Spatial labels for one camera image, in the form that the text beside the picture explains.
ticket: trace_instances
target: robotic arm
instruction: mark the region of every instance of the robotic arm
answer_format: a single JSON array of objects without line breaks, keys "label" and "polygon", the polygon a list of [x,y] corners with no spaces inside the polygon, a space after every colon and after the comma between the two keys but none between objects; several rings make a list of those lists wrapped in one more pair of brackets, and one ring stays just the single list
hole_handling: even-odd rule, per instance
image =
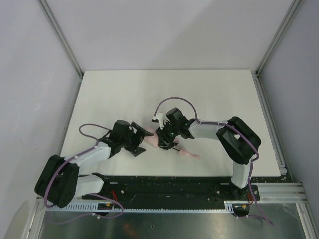
[{"label": "robotic arm", "polygon": [[152,122],[159,124],[159,128],[155,131],[159,139],[158,147],[165,150],[177,146],[174,140],[179,135],[184,139],[209,138],[219,140],[228,156],[234,161],[232,183],[240,189],[246,187],[250,161],[255,152],[231,128],[234,127],[242,133],[257,150],[261,140],[239,117],[232,117],[227,122],[188,120],[178,108],[174,108],[166,115],[157,113],[152,117]]},{"label": "robotic arm", "polygon": [[86,168],[113,157],[124,148],[134,157],[140,155],[146,150],[140,148],[144,137],[152,136],[136,123],[129,124],[126,121],[118,120],[105,136],[99,139],[97,146],[93,150],[85,150],[80,156],[73,155],[63,158],[54,155],[49,158],[36,186],[35,192],[44,197],[47,187],[50,184],[54,173],[66,161],[71,158],[74,160],[68,162],[50,185],[48,200],[53,204],[63,208],[68,205],[74,197],[90,193],[99,193],[104,184],[108,184],[108,178],[93,173],[88,176],[79,176]]}]

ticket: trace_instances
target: metal frame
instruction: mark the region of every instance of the metal frame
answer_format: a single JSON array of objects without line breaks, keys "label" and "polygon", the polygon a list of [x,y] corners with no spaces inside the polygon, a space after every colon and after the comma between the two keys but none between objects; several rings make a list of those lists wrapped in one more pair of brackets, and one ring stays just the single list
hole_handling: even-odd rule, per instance
[{"label": "metal frame", "polygon": [[[80,79],[83,78],[83,72],[81,70],[81,67],[79,66],[76,57],[74,56],[64,34],[62,33],[62,30],[60,26],[58,25],[56,18],[54,17],[54,14],[52,13],[48,3],[46,0],[37,0],[41,9],[43,10],[48,22],[50,23],[54,33],[56,34],[62,48],[64,49],[66,55],[71,61],[72,66],[76,70],[78,76]],[[299,10],[300,6],[304,0],[294,0],[285,15],[280,27],[278,28],[270,46],[268,47],[268,50],[266,54],[264,55],[260,65],[258,66],[256,72],[253,74],[254,83],[256,86],[257,94],[262,106],[262,110],[265,116],[266,124],[269,130],[269,134],[271,136],[273,147],[277,156],[277,161],[279,163],[279,168],[281,170],[281,181],[284,177],[290,177],[289,171],[287,170],[287,162],[285,161],[284,153],[277,135],[276,127],[274,124],[273,116],[271,114],[271,110],[260,80],[260,73],[264,69],[265,65],[271,58],[273,52],[275,51],[276,47],[278,46],[280,40],[283,38],[285,32],[287,31],[288,27],[290,26],[293,18],[295,17],[297,11]],[[64,132],[64,137],[62,138],[59,152],[61,151],[66,131],[71,119],[71,115],[74,109],[75,101],[80,89],[81,83],[79,83],[77,92],[74,98],[73,106],[70,110],[67,126]],[[308,204],[307,197],[305,195],[305,191],[303,188],[302,183],[257,183],[259,191],[260,191],[260,203],[294,203],[297,206],[299,216],[304,228],[304,232],[306,235],[306,238],[313,239],[313,238],[319,238],[318,229],[316,224],[314,223],[314,219],[312,216],[312,213],[310,211],[310,207]],[[74,203],[84,205],[87,204],[87,200],[80,200],[80,201],[74,201]],[[229,206],[231,201],[225,201],[225,204]],[[26,230],[26,233],[24,235],[24,239],[37,239],[41,230],[41,225],[43,222],[44,214],[46,212],[46,209],[43,204],[42,198],[37,198],[35,202],[35,206],[33,209],[32,217],[30,217],[28,222],[28,227]]]}]

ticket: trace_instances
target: pink object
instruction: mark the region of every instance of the pink object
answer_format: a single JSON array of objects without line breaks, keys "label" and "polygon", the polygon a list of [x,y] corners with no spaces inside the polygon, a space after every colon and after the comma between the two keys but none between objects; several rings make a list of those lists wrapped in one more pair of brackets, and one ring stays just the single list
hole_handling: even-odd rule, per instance
[{"label": "pink object", "polygon": [[[156,135],[155,131],[154,131],[153,129],[151,129],[151,128],[146,128],[146,131],[148,131],[148,132],[154,134],[154,136],[145,137],[145,138],[144,138],[144,141],[147,142],[147,143],[149,143],[150,145],[152,145],[152,146],[154,146],[154,147],[158,147],[158,140],[159,140],[159,138],[158,138],[158,136]],[[179,140],[178,140],[178,139],[175,139],[174,142],[175,142],[175,143],[179,143]],[[191,156],[191,157],[193,157],[193,158],[200,159],[200,156],[198,156],[198,155],[196,155],[196,154],[191,154],[191,153],[187,152],[185,149],[181,149],[181,150],[179,151],[179,154],[180,154],[181,156]]]}]

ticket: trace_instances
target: purple cable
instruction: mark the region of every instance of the purple cable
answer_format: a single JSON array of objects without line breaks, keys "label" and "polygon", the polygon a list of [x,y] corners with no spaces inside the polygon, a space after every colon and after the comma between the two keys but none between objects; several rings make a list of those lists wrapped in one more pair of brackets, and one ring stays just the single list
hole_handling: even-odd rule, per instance
[{"label": "purple cable", "polygon": [[[78,156],[78,157],[79,157],[79,156],[82,156],[82,155],[85,154],[85,153],[90,152],[91,150],[93,150],[93,149],[94,149],[96,146],[98,146],[98,144],[99,144],[99,140],[98,140],[96,137],[87,135],[87,134],[85,134],[85,133],[82,132],[81,129],[82,129],[83,127],[85,127],[85,126],[95,126],[95,127],[99,127],[99,128],[102,128],[102,129],[105,129],[105,130],[110,131],[110,129],[108,129],[108,128],[102,127],[102,126],[97,125],[97,124],[92,124],[92,123],[86,123],[86,124],[80,126],[80,127],[79,127],[79,132],[80,132],[80,134],[83,135],[83,136],[85,136],[85,137],[94,139],[94,140],[96,141],[96,143],[95,143],[95,145],[94,145],[93,147],[91,147],[91,148],[89,148],[89,149],[87,149],[87,150],[85,150],[85,151],[83,151],[83,152],[81,152],[81,153],[75,155],[75,156]],[[75,159],[75,156],[69,158],[69,159],[66,160],[64,163],[62,163],[61,166],[58,167],[58,169],[57,169],[57,170],[55,171],[55,173],[53,174],[53,176],[52,176],[52,178],[51,178],[50,182],[48,183],[48,186],[47,186],[47,188],[46,188],[46,190],[45,190],[45,193],[44,193],[44,198],[43,198],[43,199],[44,199],[44,205],[45,205],[46,208],[51,208],[51,207],[54,206],[54,204],[48,205],[48,195],[49,195],[50,189],[51,189],[51,187],[52,187],[52,184],[53,184],[55,178],[58,176],[59,172],[62,170],[62,168],[63,168],[65,165],[67,165],[70,161],[72,161],[73,159]]]},{"label": "purple cable", "polygon": [[112,200],[112,199],[110,199],[110,198],[103,197],[103,196],[98,195],[98,194],[95,194],[95,193],[91,193],[90,195],[95,196],[95,197],[98,197],[98,198],[102,198],[102,199],[104,199],[104,200],[111,201],[111,202],[113,202],[113,203],[119,205],[120,208],[121,208],[121,212],[118,213],[118,214],[116,214],[116,215],[114,215],[114,216],[102,216],[102,215],[99,215],[99,214],[95,214],[95,213],[93,213],[93,212],[92,212],[92,213],[83,213],[83,214],[81,214],[81,215],[78,215],[77,217],[74,217],[74,218],[72,218],[72,219],[66,220],[66,221],[64,221],[64,222],[55,223],[55,222],[52,222],[51,220],[48,220],[48,221],[49,221],[50,223],[52,223],[52,224],[55,224],[55,225],[61,225],[61,224],[66,224],[66,223],[73,222],[73,221],[75,221],[75,220],[77,220],[77,219],[79,219],[79,218],[86,217],[86,216],[97,216],[98,218],[117,218],[117,217],[119,217],[120,215],[123,214],[123,212],[124,212],[124,207],[123,207],[122,204],[120,204],[119,202],[114,201],[114,200]]},{"label": "purple cable", "polygon": [[196,119],[197,122],[199,122],[200,124],[213,124],[213,125],[225,126],[225,127],[229,128],[229,129],[231,129],[232,131],[234,131],[236,134],[238,134],[238,135],[251,147],[251,149],[252,149],[252,150],[254,151],[254,153],[256,154],[256,157],[255,157],[254,159],[252,159],[251,162],[250,162],[250,170],[249,170],[249,175],[248,175],[248,187],[249,187],[250,194],[251,194],[251,196],[252,196],[252,198],[253,198],[253,200],[254,200],[254,202],[255,202],[255,204],[256,204],[256,207],[258,208],[258,210],[259,210],[259,212],[260,212],[260,214],[261,214],[262,216],[249,215],[248,217],[264,219],[264,220],[267,221],[270,225],[273,226],[273,225],[274,225],[273,222],[270,221],[270,220],[266,217],[266,215],[264,214],[263,210],[260,208],[259,204],[257,203],[257,200],[256,200],[256,198],[255,198],[255,196],[254,196],[254,193],[253,193],[253,190],[252,190],[252,187],[251,187],[251,175],[252,175],[252,173],[253,173],[253,162],[255,162],[257,159],[259,159],[259,153],[258,153],[257,149],[253,146],[253,144],[252,144],[241,132],[239,132],[237,129],[235,129],[235,127],[233,127],[233,126],[231,126],[231,125],[229,125],[229,124],[226,124],[226,123],[223,123],[223,122],[200,121],[200,120],[198,119],[198,117],[197,117],[197,111],[196,111],[194,105],[193,105],[190,101],[188,101],[188,100],[186,100],[186,99],[184,99],[184,98],[182,98],[182,97],[169,97],[169,98],[166,98],[166,99],[162,100],[162,101],[159,103],[159,105],[157,106],[157,108],[156,108],[156,110],[155,110],[155,113],[154,113],[154,116],[156,115],[157,111],[159,110],[159,107],[161,106],[161,104],[164,103],[165,101],[170,100],[170,99],[179,99],[179,100],[186,101],[186,102],[189,103],[189,104],[192,106],[192,108],[194,109],[195,119]]}]

